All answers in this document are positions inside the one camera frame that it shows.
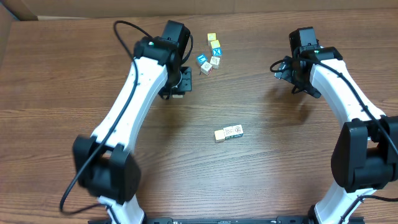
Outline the wooden letter K block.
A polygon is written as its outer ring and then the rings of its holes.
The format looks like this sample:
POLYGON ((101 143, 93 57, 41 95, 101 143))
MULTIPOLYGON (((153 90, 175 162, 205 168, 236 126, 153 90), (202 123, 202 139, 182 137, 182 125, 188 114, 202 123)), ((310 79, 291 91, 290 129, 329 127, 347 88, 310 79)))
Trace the wooden letter K block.
POLYGON ((216 130, 214 132, 214 135, 215 135, 216 142, 223 142, 226 139, 224 131, 222 129, 216 130))

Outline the wooden ladybug block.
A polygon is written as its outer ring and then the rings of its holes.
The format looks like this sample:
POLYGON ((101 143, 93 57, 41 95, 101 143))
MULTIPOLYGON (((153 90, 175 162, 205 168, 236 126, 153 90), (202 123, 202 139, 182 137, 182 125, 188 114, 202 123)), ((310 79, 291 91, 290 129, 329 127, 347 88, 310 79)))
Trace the wooden ladybug block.
POLYGON ((231 139, 234 137, 234 128, 232 126, 228 126, 223 128, 225 139, 231 139))

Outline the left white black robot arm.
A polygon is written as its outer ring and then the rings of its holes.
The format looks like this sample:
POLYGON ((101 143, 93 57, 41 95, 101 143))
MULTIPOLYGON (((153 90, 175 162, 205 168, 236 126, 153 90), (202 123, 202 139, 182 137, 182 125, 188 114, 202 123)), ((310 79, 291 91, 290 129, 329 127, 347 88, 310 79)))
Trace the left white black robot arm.
POLYGON ((91 136, 72 146, 76 176, 67 187, 62 208, 75 184, 88 190, 109 215, 104 223, 145 223, 136 192, 141 170, 133 158, 137 135, 156 96, 183 97, 192 90, 188 60, 193 36, 184 24, 168 21, 161 36, 148 33, 127 54, 131 68, 105 119, 91 136))

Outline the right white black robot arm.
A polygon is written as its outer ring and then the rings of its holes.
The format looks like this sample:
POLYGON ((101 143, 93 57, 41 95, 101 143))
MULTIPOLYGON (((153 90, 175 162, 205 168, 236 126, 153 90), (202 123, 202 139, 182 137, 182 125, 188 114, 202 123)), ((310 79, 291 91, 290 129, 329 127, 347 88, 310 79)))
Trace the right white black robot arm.
POLYGON ((397 117, 377 108, 350 76, 335 47, 322 47, 312 27, 289 34, 291 56, 270 71, 293 84, 292 93, 324 97, 341 132, 331 156, 334 181, 326 195, 296 223, 364 223, 352 217, 367 198, 397 180, 397 117))

